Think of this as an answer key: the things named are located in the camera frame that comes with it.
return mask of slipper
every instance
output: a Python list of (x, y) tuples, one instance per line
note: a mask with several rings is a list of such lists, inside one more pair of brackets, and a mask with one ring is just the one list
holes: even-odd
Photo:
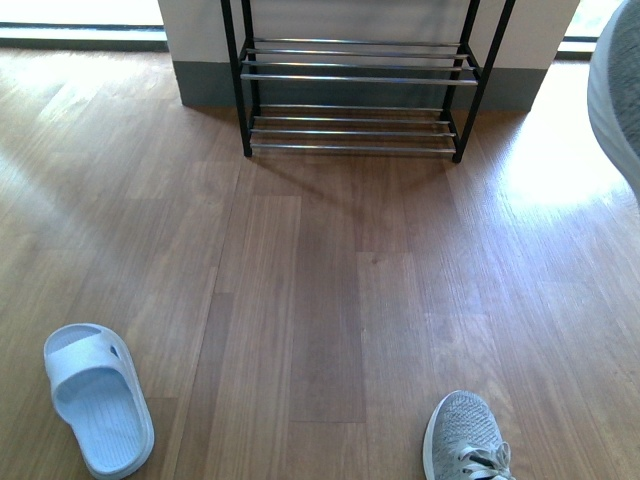
[(100, 325), (67, 325), (44, 344), (51, 399), (73, 430), (87, 468), (120, 480), (149, 458), (154, 434), (129, 349)]

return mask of sandal strap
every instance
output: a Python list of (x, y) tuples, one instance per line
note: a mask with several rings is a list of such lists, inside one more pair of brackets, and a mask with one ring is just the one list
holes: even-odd
[(51, 398), (54, 405), (58, 389), (82, 372), (99, 368), (110, 369), (127, 378), (115, 347), (102, 334), (85, 337), (47, 355), (45, 366), (51, 380)]

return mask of sneaker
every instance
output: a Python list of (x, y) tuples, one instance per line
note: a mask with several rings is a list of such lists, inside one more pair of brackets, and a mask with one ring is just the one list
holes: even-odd
[(431, 415), (422, 461), (427, 480), (515, 480), (511, 450), (482, 398), (471, 392), (447, 395)]

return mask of white wall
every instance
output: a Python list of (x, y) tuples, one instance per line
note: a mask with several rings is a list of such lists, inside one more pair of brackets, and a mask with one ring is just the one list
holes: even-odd
[[(228, 62), (217, 0), (159, 0), (174, 61)], [(579, 0), (518, 0), (496, 67), (546, 70)], [(240, 2), (232, 0), (237, 36)], [(502, 0), (481, 3), (471, 46), (483, 61)], [(452, 0), (253, 0), (257, 36), (454, 40), (467, 2)]]

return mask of shoe rack shelf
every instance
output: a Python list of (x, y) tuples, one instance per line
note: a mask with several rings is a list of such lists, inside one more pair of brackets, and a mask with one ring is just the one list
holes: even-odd
[[(245, 156), (254, 148), (440, 153), (451, 155), (455, 163), (462, 160), (515, 4), (505, 0), (487, 59), (480, 66), (469, 46), (480, 0), (470, 0), (455, 43), (263, 38), (254, 35), (251, 0), (241, 2), (245, 38), (238, 52), (230, 0), (221, 0)], [(281, 92), (295, 84), (320, 82), (332, 89), (388, 84), (437, 87), (444, 93), (440, 108), (262, 103), (266, 82)], [(458, 125), (451, 107), (462, 88), (475, 91), (466, 120)], [(250, 90), (250, 105), (245, 90)]]

